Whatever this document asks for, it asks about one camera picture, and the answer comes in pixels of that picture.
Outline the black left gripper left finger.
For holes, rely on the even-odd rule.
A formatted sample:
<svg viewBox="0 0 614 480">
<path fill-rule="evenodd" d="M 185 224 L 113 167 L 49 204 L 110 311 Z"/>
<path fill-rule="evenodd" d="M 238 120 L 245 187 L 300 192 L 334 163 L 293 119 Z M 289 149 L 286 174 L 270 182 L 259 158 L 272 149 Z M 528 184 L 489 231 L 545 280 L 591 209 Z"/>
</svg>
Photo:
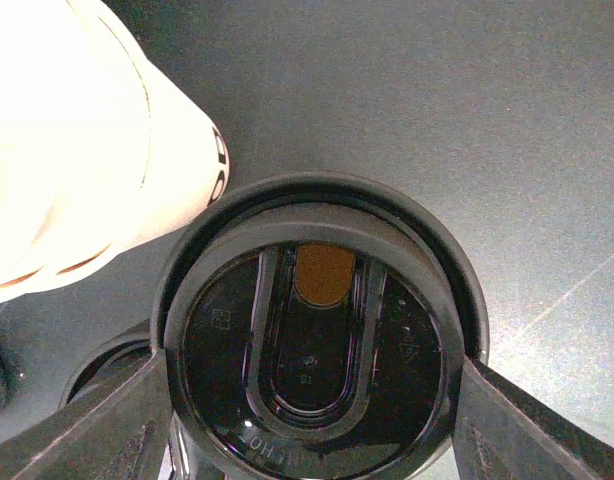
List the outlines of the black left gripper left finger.
<svg viewBox="0 0 614 480">
<path fill-rule="evenodd" d="M 0 479 L 156 479 L 171 417 L 159 350 L 0 444 Z"/>
</svg>

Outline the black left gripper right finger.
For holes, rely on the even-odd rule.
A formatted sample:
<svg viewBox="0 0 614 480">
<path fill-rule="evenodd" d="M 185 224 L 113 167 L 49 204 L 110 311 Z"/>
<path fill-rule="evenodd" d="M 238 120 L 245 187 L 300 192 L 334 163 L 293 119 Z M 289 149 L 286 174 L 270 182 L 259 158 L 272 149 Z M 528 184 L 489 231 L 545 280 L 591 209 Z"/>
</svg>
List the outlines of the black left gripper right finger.
<svg viewBox="0 0 614 480">
<path fill-rule="evenodd" d="M 466 359 L 453 451 L 462 479 L 614 479 L 614 448 Z"/>
</svg>

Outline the stack of white paper cups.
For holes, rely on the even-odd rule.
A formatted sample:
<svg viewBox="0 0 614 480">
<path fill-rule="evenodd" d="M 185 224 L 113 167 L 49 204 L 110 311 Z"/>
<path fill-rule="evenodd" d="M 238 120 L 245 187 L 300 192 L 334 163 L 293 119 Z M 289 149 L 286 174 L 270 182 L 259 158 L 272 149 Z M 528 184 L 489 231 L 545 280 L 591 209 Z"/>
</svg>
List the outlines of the stack of white paper cups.
<svg viewBox="0 0 614 480">
<path fill-rule="evenodd" d="M 100 1 L 0 1 L 0 303 L 187 225 L 230 173 L 215 123 Z"/>
</svg>

